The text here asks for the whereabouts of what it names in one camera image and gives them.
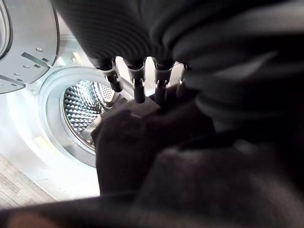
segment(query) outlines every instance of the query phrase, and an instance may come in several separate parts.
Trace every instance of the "dark fabric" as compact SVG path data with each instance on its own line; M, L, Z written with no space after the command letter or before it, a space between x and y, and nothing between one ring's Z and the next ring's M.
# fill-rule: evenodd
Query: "dark fabric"
M162 149L212 132L193 102L145 118L128 110L106 118L93 134L101 193L138 190Z
M86 54L101 60L122 56L128 61L147 56L171 58L164 47L151 42L131 1L54 0Z

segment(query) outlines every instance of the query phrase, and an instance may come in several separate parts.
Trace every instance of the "wooden floor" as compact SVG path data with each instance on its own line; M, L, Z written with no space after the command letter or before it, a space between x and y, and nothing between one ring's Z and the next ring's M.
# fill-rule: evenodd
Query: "wooden floor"
M53 201L0 154L0 209Z

